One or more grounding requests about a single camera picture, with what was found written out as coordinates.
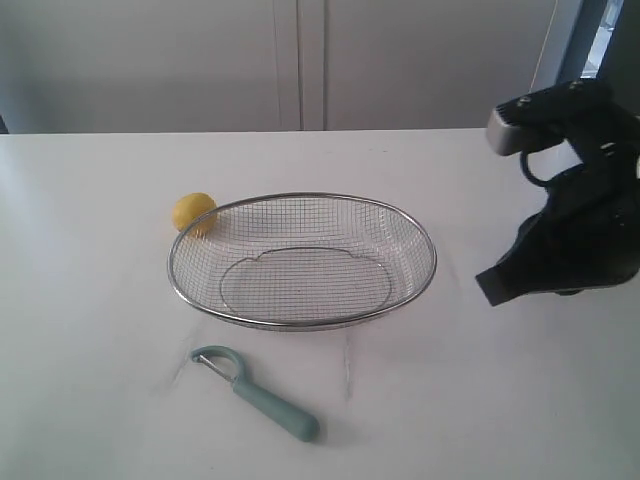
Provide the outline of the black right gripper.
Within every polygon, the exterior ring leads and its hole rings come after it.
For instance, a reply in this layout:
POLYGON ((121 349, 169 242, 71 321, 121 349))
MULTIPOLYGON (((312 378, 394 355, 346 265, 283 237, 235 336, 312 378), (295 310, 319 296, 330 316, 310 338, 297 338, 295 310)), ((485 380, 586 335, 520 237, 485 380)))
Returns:
POLYGON ((510 249, 475 279, 491 306, 543 292, 571 295, 617 286, 639 271, 639 120, 599 82, 571 82, 562 126, 579 162, 543 180, 521 152, 525 178, 543 188, 543 209, 510 249))

